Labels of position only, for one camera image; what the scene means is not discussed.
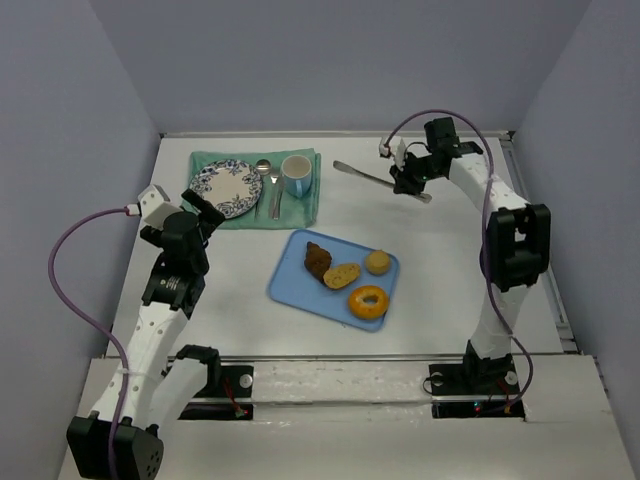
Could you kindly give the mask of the stainless steel serving tongs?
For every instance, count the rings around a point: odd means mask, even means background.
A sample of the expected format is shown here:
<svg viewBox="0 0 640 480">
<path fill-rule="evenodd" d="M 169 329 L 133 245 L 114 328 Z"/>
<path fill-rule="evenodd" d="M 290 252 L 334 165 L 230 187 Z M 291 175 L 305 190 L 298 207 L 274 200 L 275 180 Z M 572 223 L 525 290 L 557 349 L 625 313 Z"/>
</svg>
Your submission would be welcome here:
<svg viewBox="0 0 640 480">
<path fill-rule="evenodd" d="M 356 176 L 356 177 L 359 177 L 359 178 L 363 178 L 365 180 L 368 180 L 368 181 L 374 182 L 376 184 L 379 184 L 379 185 L 385 186 L 387 188 L 390 188 L 391 190 L 393 190 L 395 188 L 395 185 L 392 182 L 389 182 L 387 180 L 381 179 L 381 178 L 376 177 L 374 175 L 370 175 L 368 173 L 365 173 L 363 171 L 355 169 L 354 167 L 352 167 L 352 166 L 350 166 L 350 165 L 348 165 L 348 164 L 346 164 L 344 162 L 341 162 L 341 161 L 338 161 L 338 160 L 334 160 L 332 162 L 332 166 L 333 166 L 333 168 L 335 170 L 337 170 L 339 172 L 346 173 L 348 175 Z M 432 200 L 432 196 L 427 194 L 427 193 L 410 194 L 410 197 L 413 197 L 416 200 L 418 200 L 418 201 L 420 201 L 422 203 L 425 203 L 425 204 L 430 203 L 431 200 Z"/>
</svg>

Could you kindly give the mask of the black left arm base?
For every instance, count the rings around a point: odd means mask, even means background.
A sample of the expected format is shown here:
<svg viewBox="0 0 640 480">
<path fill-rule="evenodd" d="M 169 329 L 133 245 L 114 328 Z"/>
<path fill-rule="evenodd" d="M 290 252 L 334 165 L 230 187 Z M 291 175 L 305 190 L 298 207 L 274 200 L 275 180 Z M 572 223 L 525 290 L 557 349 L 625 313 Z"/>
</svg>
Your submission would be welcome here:
<svg viewBox="0 0 640 480">
<path fill-rule="evenodd" d="M 180 420 L 251 421 L 254 367 L 248 364 L 222 365 L 219 380 L 209 380 L 181 413 Z"/>
</svg>

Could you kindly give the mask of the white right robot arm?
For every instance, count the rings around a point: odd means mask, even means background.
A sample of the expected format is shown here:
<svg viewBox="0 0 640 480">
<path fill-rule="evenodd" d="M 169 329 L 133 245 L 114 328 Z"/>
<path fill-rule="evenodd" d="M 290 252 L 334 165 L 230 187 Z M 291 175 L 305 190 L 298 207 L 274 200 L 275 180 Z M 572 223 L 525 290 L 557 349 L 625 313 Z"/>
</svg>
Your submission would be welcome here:
<svg viewBox="0 0 640 480">
<path fill-rule="evenodd" d="M 458 375 L 476 386 L 509 369 L 522 304 L 549 267 L 551 212 L 543 204 L 525 200 L 496 174 L 485 139 L 460 140 L 454 125 L 457 114 L 438 110 L 435 115 L 424 126 L 426 155 L 411 153 L 394 133 L 380 141 L 379 154 L 393 162 L 395 193 L 417 196 L 427 182 L 444 178 L 481 214 L 480 269 L 486 297 Z"/>
</svg>

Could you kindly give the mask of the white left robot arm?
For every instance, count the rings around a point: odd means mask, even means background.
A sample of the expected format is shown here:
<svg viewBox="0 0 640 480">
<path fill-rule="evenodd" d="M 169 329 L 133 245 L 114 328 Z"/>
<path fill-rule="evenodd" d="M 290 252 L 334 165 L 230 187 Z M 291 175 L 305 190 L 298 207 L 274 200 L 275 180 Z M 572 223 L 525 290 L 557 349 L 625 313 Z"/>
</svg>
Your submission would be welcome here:
<svg viewBox="0 0 640 480">
<path fill-rule="evenodd" d="M 116 347 L 120 364 L 86 417 L 74 417 L 66 433 L 84 479 L 153 479 L 160 470 L 163 423 L 177 419 L 191 398 L 221 376 L 211 347 L 186 345 L 177 365 L 168 354 L 190 320 L 209 271 L 206 248 L 223 214 L 191 189 L 186 211 L 151 185 L 126 207 L 144 222 L 143 240 L 159 249 L 141 297 L 134 332 Z"/>
</svg>

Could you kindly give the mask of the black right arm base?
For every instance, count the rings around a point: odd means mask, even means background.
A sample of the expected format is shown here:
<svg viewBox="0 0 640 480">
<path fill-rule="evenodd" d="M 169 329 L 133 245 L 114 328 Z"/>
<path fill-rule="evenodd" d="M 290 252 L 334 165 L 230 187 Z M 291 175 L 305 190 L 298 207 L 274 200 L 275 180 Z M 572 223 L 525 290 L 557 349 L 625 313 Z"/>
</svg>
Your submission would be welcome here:
<svg viewBox="0 0 640 480">
<path fill-rule="evenodd" d="M 520 384 L 514 363 L 475 384 L 464 376 L 461 364 L 433 364 L 422 389 L 432 399 L 435 419 L 525 418 L 523 402 L 516 400 Z"/>
</svg>

